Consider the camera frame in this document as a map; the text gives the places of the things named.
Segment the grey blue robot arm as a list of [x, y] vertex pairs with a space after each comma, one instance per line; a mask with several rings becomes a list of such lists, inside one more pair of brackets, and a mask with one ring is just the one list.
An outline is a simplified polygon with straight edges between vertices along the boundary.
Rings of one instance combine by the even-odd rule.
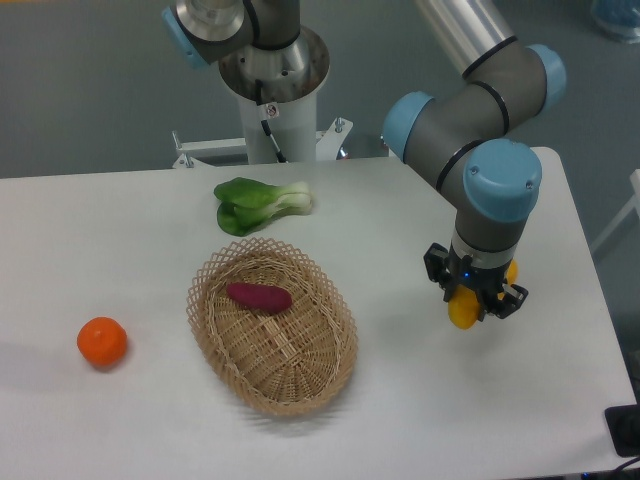
[[[514, 254], [542, 167], [508, 133], [558, 102], [566, 70], [549, 48], [522, 45], [490, 1], [421, 1], [418, 9], [465, 86], [441, 101], [405, 95], [382, 137], [455, 208], [450, 245], [431, 246], [424, 262], [451, 321], [466, 329], [511, 315], [527, 297], [515, 282]], [[251, 162], [317, 158], [316, 93], [329, 55], [301, 24], [298, 2], [176, 1], [162, 19], [190, 65], [218, 65], [238, 99]]]

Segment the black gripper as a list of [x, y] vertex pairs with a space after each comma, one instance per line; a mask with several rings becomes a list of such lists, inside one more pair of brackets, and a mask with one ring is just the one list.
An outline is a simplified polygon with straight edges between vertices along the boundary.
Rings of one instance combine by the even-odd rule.
[[453, 299], [458, 287], [472, 291], [480, 303], [479, 320], [486, 316], [505, 319], [518, 311], [528, 297], [524, 287], [506, 284], [506, 272], [513, 259], [513, 248], [489, 252], [462, 244], [458, 253], [433, 243], [423, 256], [428, 278], [444, 291], [443, 300]]

